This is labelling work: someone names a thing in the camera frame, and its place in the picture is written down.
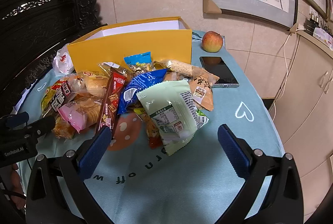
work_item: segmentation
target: blue gripper pad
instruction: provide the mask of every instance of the blue gripper pad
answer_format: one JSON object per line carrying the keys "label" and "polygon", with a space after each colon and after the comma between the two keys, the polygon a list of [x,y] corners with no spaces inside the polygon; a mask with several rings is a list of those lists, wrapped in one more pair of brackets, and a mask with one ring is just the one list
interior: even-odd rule
{"label": "blue gripper pad", "polygon": [[221,125],[217,131],[219,143],[236,171],[237,176],[247,179],[249,176],[250,160],[238,144],[237,137],[225,126],[224,124]]}
{"label": "blue gripper pad", "polygon": [[90,147],[78,162],[78,175],[81,181],[91,178],[111,142],[111,136],[110,128],[103,127],[92,139]]}

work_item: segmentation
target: cabinet door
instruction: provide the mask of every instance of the cabinet door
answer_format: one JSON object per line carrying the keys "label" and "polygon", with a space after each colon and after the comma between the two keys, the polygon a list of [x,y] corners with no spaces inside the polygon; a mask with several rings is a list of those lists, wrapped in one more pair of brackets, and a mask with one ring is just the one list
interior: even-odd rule
{"label": "cabinet door", "polygon": [[300,37],[284,95],[275,103],[274,124],[283,144],[296,132],[316,105],[332,69],[333,59],[316,45]]}
{"label": "cabinet door", "polygon": [[327,159],[315,170],[301,178],[305,216],[312,214],[325,198],[332,184],[331,173],[331,161]]}
{"label": "cabinet door", "polygon": [[284,144],[303,177],[321,165],[333,152],[333,82],[325,86],[318,103],[296,133]]}

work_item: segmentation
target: white heart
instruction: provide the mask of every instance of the white heart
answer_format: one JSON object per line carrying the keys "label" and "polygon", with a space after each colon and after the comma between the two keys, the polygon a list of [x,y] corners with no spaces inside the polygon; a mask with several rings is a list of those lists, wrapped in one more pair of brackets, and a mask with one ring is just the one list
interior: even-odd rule
{"label": "white heart", "polygon": [[[242,105],[244,105],[244,106],[246,107],[246,109],[251,113],[251,116],[252,116],[252,119],[251,119],[251,120],[249,120],[249,118],[247,117],[245,111],[243,112],[243,114],[242,114],[241,116],[238,115],[238,112],[239,112],[240,108],[242,107]],[[251,110],[249,110],[249,108],[246,106],[246,104],[244,104],[243,102],[241,102],[240,105],[239,105],[239,107],[237,108],[237,110],[236,110],[236,112],[235,112],[235,117],[238,118],[238,119],[241,119],[241,118],[244,117],[244,116],[246,117],[246,119],[247,119],[248,121],[251,121],[251,122],[254,121],[254,116],[253,116]]]}

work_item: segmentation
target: cabinet handle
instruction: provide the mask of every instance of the cabinet handle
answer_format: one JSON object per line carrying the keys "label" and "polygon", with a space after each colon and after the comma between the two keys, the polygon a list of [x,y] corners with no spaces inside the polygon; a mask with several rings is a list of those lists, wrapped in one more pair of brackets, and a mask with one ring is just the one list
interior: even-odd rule
{"label": "cabinet handle", "polygon": [[320,87],[321,87],[321,88],[322,88],[323,85],[324,85],[324,79],[325,79],[325,76],[327,76],[327,75],[328,75],[328,71],[323,75],[323,78],[322,78],[321,83],[320,83]]}
{"label": "cabinet handle", "polygon": [[332,83],[333,81],[333,77],[331,78],[331,80],[328,82],[328,86],[327,86],[327,90],[325,91],[325,94],[328,93],[328,90],[330,89],[330,84]]}

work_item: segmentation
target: yellow box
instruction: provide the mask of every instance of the yellow box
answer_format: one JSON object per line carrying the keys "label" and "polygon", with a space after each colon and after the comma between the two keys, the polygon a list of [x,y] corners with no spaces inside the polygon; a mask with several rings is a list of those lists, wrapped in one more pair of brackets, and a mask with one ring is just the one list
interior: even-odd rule
{"label": "yellow box", "polygon": [[191,64],[192,30],[180,17],[130,21],[100,27],[68,45],[76,72],[99,71],[99,63],[126,66],[124,57],[151,52],[152,60]]}

